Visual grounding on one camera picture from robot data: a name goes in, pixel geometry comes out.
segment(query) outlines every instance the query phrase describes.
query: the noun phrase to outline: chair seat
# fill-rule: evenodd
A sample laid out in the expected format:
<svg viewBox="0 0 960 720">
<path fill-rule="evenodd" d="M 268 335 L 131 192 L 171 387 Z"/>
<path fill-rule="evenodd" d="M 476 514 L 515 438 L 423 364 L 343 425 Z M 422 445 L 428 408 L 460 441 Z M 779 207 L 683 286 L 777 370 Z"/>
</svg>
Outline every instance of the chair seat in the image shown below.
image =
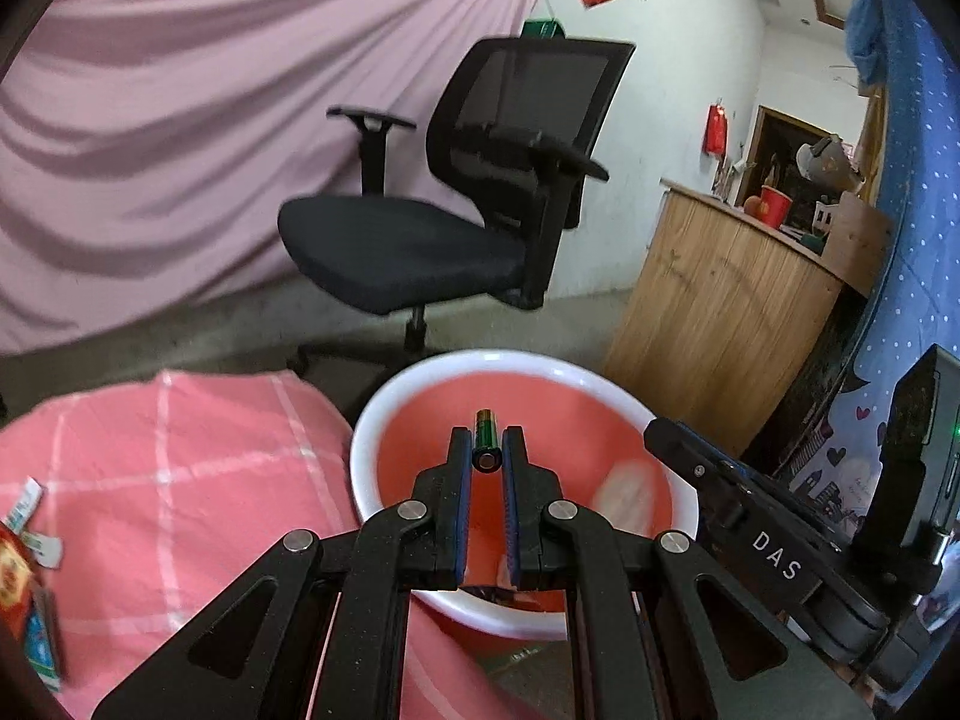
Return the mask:
<svg viewBox="0 0 960 720">
<path fill-rule="evenodd" d="M 369 314 L 520 286 L 524 245 L 409 197 L 298 197 L 280 237 L 299 271 Z"/>
</svg>

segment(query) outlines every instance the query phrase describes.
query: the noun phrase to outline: pink fabric sheet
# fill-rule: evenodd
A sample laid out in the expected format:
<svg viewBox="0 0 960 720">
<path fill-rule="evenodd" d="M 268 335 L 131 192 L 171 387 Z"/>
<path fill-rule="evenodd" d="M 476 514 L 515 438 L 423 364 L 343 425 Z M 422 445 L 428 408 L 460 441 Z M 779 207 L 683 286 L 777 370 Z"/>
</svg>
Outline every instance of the pink fabric sheet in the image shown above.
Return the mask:
<svg viewBox="0 0 960 720">
<path fill-rule="evenodd" d="M 64 540 L 45 571 L 77 720 L 294 528 L 357 527 L 350 431 L 288 372 L 163 372 L 48 401 L 0 433 L 0 509 L 26 477 L 47 488 L 29 528 Z M 411 604 L 404 720 L 536 720 Z"/>
<path fill-rule="evenodd" d="M 0 354 L 289 274 L 285 199 L 359 190 L 350 103 L 391 134 L 387 191 L 478 218 L 424 132 L 470 46 L 534 0 L 56 0 L 0 84 Z"/>
</svg>

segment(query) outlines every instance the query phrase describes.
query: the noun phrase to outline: blue fabric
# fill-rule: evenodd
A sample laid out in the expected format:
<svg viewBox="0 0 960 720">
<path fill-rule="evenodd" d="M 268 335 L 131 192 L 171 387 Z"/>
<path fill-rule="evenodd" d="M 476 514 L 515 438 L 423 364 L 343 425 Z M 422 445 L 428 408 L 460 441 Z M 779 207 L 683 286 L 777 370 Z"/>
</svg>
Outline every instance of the blue fabric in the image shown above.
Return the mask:
<svg viewBox="0 0 960 720">
<path fill-rule="evenodd" d="M 855 375 L 819 430 L 827 440 L 791 483 L 849 535 L 880 477 L 894 385 L 930 344 L 960 350 L 960 74 L 913 1 L 883 0 L 883 13 L 890 117 L 877 207 L 899 234 Z"/>
<path fill-rule="evenodd" d="M 847 55 L 867 86 L 887 79 L 883 0 L 854 0 L 844 27 Z"/>
</svg>

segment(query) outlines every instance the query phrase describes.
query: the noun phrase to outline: white bucket rim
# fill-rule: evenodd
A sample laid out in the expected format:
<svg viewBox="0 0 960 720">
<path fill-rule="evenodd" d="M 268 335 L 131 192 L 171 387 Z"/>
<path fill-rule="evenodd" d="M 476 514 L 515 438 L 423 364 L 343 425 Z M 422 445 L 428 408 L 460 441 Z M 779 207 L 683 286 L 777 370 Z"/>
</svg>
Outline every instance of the white bucket rim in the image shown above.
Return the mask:
<svg viewBox="0 0 960 720">
<path fill-rule="evenodd" d="M 469 349 L 427 358 L 387 382 L 371 398 L 357 421 L 350 444 L 350 490 L 363 522 L 384 508 L 376 479 L 380 437 L 397 410 L 413 395 L 443 381 L 471 373 L 508 371 L 561 382 L 584 391 L 641 430 L 654 418 L 645 405 L 602 376 L 532 352 Z M 663 466 L 673 500 L 673 528 L 696 538 L 699 523 L 697 493 L 680 476 Z M 462 590 L 416 591 L 441 614 L 474 630 L 516 640 L 565 640 L 563 613 L 543 613 L 503 607 Z"/>
</svg>

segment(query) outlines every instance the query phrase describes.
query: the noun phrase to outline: wooden door frame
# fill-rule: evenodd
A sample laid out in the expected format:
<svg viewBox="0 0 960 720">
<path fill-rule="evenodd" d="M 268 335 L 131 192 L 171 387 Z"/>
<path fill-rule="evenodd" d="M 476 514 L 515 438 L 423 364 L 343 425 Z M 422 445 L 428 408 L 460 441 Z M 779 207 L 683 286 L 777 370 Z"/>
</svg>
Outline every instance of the wooden door frame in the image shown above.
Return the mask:
<svg viewBox="0 0 960 720">
<path fill-rule="evenodd" d="M 781 122 L 786 122 L 786 124 L 793 124 L 794 127 L 805 129 L 814 135 L 819 135 L 821 138 L 826 138 L 827 135 L 830 134 L 826 129 L 815 127 L 813 124 L 810 124 L 810 122 L 805 122 L 803 119 L 790 116 L 790 114 L 778 111 L 774 108 L 768 108 L 766 105 L 758 105 L 757 120 L 754 122 L 754 133 L 750 138 L 750 151 L 747 152 L 748 165 L 754 165 L 754 162 L 757 160 L 757 151 L 760 150 L 760 133 L 763 131 L 763 126 L 766 124 L 768 116 L 773 119 L 779 119 Z M 747 191 L 747 178 L 750 176 L 751 172 L 755 170 L 755 167 L 756 165 L 753 167 L 748 167 L 747 170 L 744 170 L 740 179 L 740 186 L 736 192 L 736 201 L 734 201 L 734 205 L 743 205 L 743 201 L 746 200 L 745 194 Z"/>
</svg>

